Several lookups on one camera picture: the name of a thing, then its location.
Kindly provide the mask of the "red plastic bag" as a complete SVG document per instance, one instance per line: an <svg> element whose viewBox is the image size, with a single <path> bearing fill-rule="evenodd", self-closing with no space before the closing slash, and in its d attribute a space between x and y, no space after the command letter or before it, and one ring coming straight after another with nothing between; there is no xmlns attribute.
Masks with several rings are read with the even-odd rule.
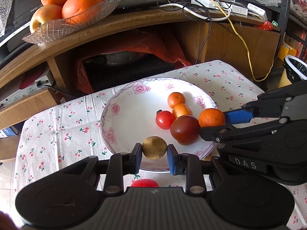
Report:
<svg viewBox="0 0 307 230"><path fill-rule="evenodd" d="M186 60L180 43L169 32L158 32L143 29L128 30L114 35L93 40L81 46L75 66L77 68L77 90L91 94L93 86L89 82L83 61L100 54L128 51L133 53L147 53L157 56L167 63L174 63L178 67L191 66Z"/></svg>

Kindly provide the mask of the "white lace cloth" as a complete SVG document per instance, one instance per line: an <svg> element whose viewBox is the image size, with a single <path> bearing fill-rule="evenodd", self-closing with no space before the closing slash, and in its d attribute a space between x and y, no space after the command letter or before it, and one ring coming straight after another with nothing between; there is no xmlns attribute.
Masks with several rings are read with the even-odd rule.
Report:
<svg viewBox="0 0 307 230"><path fill-rule="evenodd" d="M7 20L12 8L13 0L1 0L1 36L5 35Z"/></svg>

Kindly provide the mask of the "cherry print tablecloth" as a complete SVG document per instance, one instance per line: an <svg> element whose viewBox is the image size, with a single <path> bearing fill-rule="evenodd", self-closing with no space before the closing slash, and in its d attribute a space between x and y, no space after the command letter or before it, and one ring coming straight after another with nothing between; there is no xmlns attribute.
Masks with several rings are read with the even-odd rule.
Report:
<svg viewBox="0 0 307 230"><path fill-rule="evenodd" d="M261 89L230 64L214 60L163 74L196 85L219 109L228 111L255 100ZM109 159L100 133L100 118L119 87L77 98L28 119L23 126L14 171L14 189L27 185L88 156Z"/></svg>

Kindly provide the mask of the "large orange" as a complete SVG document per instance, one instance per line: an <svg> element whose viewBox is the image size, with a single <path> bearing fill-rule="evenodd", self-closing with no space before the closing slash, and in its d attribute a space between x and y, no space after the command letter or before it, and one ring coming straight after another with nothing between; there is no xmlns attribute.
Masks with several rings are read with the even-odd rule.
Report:
<svg viewBox="0 0 307 230"><path fill-rule="evenodd" d="M199 115L200 127L217 127L225 126L226 119L222 111L216 108L207 108Z"/></svg>

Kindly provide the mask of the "red tomato front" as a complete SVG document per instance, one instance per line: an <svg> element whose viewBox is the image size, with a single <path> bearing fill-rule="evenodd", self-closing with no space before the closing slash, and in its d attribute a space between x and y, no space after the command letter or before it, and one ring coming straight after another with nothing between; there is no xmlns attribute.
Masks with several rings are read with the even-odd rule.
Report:
<svg viewBox="0 0 307 230"><path fill-rule="evenodd" d="M174 115L169 111L158 110L156 112L156 125L163 129L169 130L175 121Z"/></svg>

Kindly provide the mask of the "yellow trash bin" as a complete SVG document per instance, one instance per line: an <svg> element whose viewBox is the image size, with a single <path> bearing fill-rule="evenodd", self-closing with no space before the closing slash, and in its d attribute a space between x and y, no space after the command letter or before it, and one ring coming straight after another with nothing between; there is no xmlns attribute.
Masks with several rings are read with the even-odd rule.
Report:
<svg viewBox="0 0 307 230"><path fill-rule="evenodd" d="M281 88L302 80L306 80L307 65L302 60L287 55L283 62L284 71L279 81L277 88Z"/></svg>

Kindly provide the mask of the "wooden tv stand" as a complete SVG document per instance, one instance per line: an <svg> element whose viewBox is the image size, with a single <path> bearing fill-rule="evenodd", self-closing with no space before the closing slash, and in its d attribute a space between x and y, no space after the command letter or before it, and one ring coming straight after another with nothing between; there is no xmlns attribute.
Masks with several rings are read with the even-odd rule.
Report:
<svg viewBox="0 0 307 230"><path fill-rule="evenodd" d="M261 26L253 18L231 16L209 23L158 9L111 15L62 39L31 46L1 70L1 86L47 65L59 89L90 94L94 87L83 61L119 51L156 57L167 67L221 60L245 77L262 78L273 63L280 35L277 28L267 31Z"/></svg>

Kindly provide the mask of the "small tangerine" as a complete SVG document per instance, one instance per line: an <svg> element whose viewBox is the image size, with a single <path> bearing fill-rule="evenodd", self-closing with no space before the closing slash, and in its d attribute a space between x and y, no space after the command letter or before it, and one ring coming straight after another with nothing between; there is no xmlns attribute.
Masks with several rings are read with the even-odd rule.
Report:
<svg viewBox="0 0 307 230"><path fill-rule="evenodd" d="M185 103L186 99L180 92L173 92L168 96L168 106L174 108L177 104Z"/></svg>
<svg viewBox="0 0 307 230"><path fill-rule="evenodd" d="M189 115L192 116L192 111L191 109L185 104L185 103L179 103L174 106L172 113L175 118Z"/></svg>

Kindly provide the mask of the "dark red tomato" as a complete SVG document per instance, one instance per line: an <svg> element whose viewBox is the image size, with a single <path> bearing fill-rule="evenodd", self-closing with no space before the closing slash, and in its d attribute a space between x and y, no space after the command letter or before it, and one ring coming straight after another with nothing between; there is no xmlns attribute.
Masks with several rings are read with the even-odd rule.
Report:
<svg viewBox="0 0 307 230"><path fill-rule="evenodd" d="M191 115L178 117L170 128L172 137L183 146L191 145L199 139L200 124Z"/></svg>

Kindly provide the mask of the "silver media player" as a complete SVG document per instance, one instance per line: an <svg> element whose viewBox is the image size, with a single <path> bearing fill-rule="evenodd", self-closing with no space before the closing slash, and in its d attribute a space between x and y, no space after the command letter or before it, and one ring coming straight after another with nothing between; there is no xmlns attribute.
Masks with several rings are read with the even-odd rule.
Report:
<svg viewBox="0 0 307 230"><path fill-rule="evenodd" d="M37 78L31 77L29 74L23 74L15 78L1 88L1 109L34 94L40 89L52 86L54 81L54 77L48 67Z"/></svg>

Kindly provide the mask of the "black television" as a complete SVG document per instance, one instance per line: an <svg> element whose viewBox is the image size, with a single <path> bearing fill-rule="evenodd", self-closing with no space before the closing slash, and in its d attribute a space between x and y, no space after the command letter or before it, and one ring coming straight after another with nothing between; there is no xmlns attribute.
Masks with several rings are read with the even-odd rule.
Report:
<svg viewBox="0 0 307 230"><path fill-rule="evenodd" d="M30 33L31 18L41 6L41 0L13 0L5 35L1 36L1 67L32 46L22 38Z"/></svg>

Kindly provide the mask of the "dark brown round fruit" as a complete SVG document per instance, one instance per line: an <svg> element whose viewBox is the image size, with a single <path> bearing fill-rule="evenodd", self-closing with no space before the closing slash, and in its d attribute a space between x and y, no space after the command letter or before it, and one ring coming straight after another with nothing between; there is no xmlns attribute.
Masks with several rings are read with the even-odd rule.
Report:
<svg viewBox="0 0 307 230"><path fill-rule="evenodd" d="M159 136L150 136L143 141L142 151L148 159L160 159L167 152L167 143Z"/></svg>

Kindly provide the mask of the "white floral porcelain bowl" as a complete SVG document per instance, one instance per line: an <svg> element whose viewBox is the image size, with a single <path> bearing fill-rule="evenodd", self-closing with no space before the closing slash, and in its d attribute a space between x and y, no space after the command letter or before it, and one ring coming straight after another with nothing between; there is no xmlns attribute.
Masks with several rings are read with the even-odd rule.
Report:
<svg viewBox="0 0 307 230"><path fill-rule="evenodd" d="M214 149L214 142L199 138L188 146L179 144L168 130L156 125L158 110L170 111L168 96L180 92L192 115L198 118L205 108L215 107L214 101L201 88L184 80L170 77L147 78L117 91L105 105L100 119L100 130L105 146L111 153L129 153L136 143L147 137L159 136L173 144L178 153L190 153L205 158Z"/></svg>

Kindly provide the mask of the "yellow apple in dish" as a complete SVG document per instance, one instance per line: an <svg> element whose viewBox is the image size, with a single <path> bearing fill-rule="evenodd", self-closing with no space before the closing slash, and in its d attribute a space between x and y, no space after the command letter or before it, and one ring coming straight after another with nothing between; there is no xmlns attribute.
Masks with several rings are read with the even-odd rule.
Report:
<svg viewBox="0 0 307 230"><path fill-rule="evenodd" d="M30 21L30 32L34 33L40 26L48 21L62 19L62 7L54 4L40 7L32 16Z"/></svg>

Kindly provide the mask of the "orange in dish front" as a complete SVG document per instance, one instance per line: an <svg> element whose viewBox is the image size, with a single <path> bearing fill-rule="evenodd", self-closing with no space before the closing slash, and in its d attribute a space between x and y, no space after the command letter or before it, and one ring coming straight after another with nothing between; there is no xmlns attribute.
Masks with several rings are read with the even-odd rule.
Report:
<svg viewBox="0 0 307 230"><path fill-rule="evenodd" d="M62 18L69 24L82 24L95 17L97 9L91 9L106 0L67 0L62 8Z"/></svg>

